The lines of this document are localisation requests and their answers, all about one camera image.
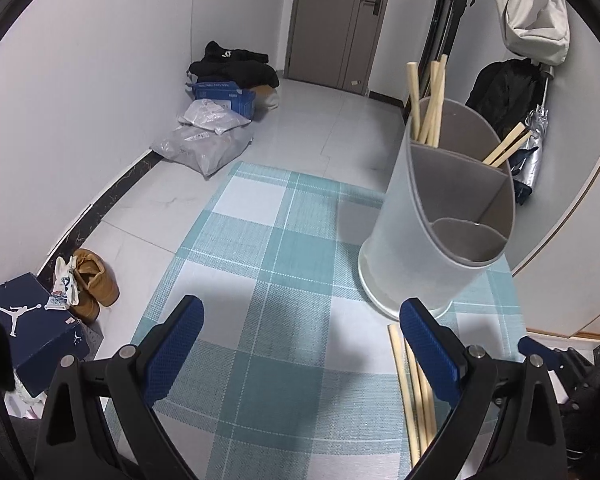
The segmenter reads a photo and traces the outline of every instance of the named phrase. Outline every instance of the utensil holder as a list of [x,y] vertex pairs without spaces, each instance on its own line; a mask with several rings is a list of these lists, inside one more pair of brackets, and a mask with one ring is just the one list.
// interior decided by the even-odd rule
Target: utensil holder
[[[420,101],[422,117],[428,101]],[[410,132],[411,119],[380,215],[358,255],[366,294],[392,319],[413,297],[442,316],[502,255],[515,215],[509,163],[482,163],[500,139],[479,114],[445,99],[438,148],[412,141]]]

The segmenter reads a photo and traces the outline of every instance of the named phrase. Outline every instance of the blue box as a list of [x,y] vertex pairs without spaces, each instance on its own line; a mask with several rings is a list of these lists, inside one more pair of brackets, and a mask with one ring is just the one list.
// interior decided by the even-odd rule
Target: blue box
[[195,83],[192,86],[196,99],[211,99],[227,110],[233,110],[247,119],[253,119],[256,92],[240,88],[233,81]]
[[48,298],[49,293],[31,273],[0,285],[1,308],[29,307],[17,317],[15,336],[10,335],[10,314],[0,310],[0,324],[8,334],[13,368],[31,397],[48,389],[63,356],[84,359],[90,353],[88,329],[68,310],[45,310]]

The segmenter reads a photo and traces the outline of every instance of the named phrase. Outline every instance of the floor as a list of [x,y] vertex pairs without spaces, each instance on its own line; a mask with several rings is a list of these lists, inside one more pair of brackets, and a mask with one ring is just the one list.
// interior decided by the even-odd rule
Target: floor
[[[397,107],[347,92],[283,80],[280,106],[250,124],[238,160],[384,191],[404,123]],[[205,181],[180,164],[158,163],[103,218],[84,246],[110,266],[120,298],[97,323],[97,358],[131,341],[167,265],[231,164]]]

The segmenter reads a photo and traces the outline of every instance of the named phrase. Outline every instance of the black door handle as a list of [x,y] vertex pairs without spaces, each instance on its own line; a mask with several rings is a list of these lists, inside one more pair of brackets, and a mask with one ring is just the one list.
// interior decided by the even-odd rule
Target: black door handle
[[382,7],[382,0],[363,0],[364,4],[373,4],[374,6],[374,16],[380,14],[380,7]]

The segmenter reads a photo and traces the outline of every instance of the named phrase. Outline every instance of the shoe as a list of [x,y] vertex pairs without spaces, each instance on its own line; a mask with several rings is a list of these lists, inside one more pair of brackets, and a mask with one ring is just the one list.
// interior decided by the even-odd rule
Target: shoe
[[76,249],[74,278],[78,288],[91,294],[102,306],[111,306],[120,290],[102,259],[88,249]]
[[96,321],[100,313],[100,305],[91,294],[83,290],[78,284],[78,304],[70,306],[69,312],[84,324],[90,325]]

